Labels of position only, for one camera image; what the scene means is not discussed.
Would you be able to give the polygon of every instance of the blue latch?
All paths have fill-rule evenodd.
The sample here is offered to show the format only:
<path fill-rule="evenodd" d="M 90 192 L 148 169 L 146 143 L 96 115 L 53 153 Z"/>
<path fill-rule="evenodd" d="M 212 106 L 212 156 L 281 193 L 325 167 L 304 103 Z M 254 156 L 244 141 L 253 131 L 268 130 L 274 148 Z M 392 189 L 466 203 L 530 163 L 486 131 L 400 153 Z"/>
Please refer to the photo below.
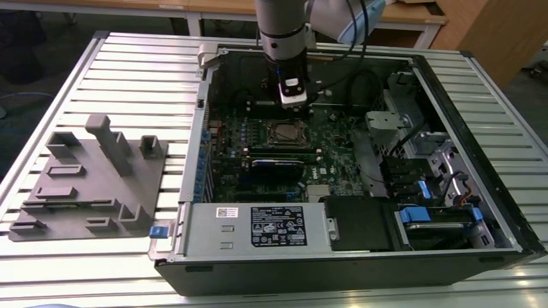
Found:
<path fill-rule="evenodd" d="M 418 223 L 428 222 L 429 218 L 428 210 L 425 207 L 406 207 L 400 210 L 400 217 L 402 223 Z"/>
<path fill-rule="evenodd" d="M 166 239 L 168 232 L 169 232 L 169 227 L 152 226 L 148 236 L 150 239 Z"/>
<path fill-rule="evenodd" d="M 476 222 L 482 220 L 482 214 L 477 207 L 472 209 L 472 215 L 473 215 L 473 219 L 476 219 Z"/>
<path fill-rule="evenodd" d="M 420 189 L 422 190 L 422 196 L 425 199 L 432 199 L 432 194 L 428 191 L 428 186 L 425 181 L 418 181 Z"/>

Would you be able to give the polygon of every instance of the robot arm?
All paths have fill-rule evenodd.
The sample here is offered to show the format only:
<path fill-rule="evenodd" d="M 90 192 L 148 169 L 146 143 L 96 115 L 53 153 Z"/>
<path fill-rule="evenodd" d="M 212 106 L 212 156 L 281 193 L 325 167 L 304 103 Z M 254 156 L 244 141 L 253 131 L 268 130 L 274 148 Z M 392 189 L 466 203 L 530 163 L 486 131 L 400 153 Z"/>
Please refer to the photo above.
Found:
<path fill-rule="evenodd" d="M 365 2 L 372 31 L 385 1 Z M 365 16 L 360 0 L 254 0 L 269 80 L 276 83 L 284 108 L 298 107 L 308 100 L 305 23 L 309 21 L 312 29 L 340 43 L 352 44 L 354 28 L 349 3 L 357 27 L 356 44 L 360 44 L 365 38 Z"/>

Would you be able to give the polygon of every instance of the power supply label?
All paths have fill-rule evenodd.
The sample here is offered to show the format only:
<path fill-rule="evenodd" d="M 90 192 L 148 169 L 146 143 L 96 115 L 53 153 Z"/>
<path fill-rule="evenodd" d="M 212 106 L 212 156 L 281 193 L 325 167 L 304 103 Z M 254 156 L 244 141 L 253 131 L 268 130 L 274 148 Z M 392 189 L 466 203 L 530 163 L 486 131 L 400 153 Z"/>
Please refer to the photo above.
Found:
<path fill-rule="evenodd" d="M 250 243 L 254 247 L 306 246 L 302 207 L 252 207 Z"/>

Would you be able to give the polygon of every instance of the white label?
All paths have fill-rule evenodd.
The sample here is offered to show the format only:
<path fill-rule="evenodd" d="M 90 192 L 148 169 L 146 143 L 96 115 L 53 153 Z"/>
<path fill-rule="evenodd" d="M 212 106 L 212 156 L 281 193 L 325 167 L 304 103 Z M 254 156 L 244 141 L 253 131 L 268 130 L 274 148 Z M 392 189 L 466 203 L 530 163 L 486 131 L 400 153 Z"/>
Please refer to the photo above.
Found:
<path fill-rule="evenodd" d="M 286 79 L 286 80 L 285 80 L 285 85 L 286 85 L 288 87 L 294 87 L 297 84 L 298 84 L 298 79 L 297 79 L 297 78 Z"/>
<path fill-rule="evenodd" d="M 237 207 L 217 207 L 216 217 L 217 218 L 237 218 L 238 208 Z"/>
<path fill-rule="evenodd" d="M 158 5 L 160 8 L 170 8 L 172 10 L 181 10 L 184 7 L 181 5 Z"/>

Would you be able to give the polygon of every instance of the aluminum extrusion table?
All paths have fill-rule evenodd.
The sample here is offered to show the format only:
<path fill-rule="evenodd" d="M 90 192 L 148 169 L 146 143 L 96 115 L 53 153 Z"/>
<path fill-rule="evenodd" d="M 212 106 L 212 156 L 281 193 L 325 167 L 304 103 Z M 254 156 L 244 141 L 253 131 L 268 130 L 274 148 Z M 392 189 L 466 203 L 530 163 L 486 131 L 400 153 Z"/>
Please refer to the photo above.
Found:
<path fill-rule="evenodd" d="M 178 296 L 148 259 L 150 240 L 90 239 L 13 243 L 6 232 L 29 196 L 49 152 L 50 132 L 89 137 L 89 113 L 109 114 L 128 139 L 157 135 L 169 141 L 156 219 L 176 216 L 188 150 L 202 42 L 253 40 L 102 33 L 92 39 L 0 185 L 0 307 L 68 304 L 80 307 L 200 305 L 222 307 L 545 307 L 548 259 L 482 273 L 448 287 L 378 289 L 272 296 Z M 320 44 L 318 48 L 344 46 Z M 548 149 L 473 58 L 454 51 L 370 47 L 425 56 L 460 114 L 548 247 Z M 158 241 L 157 250 L 169 242 Z"/>

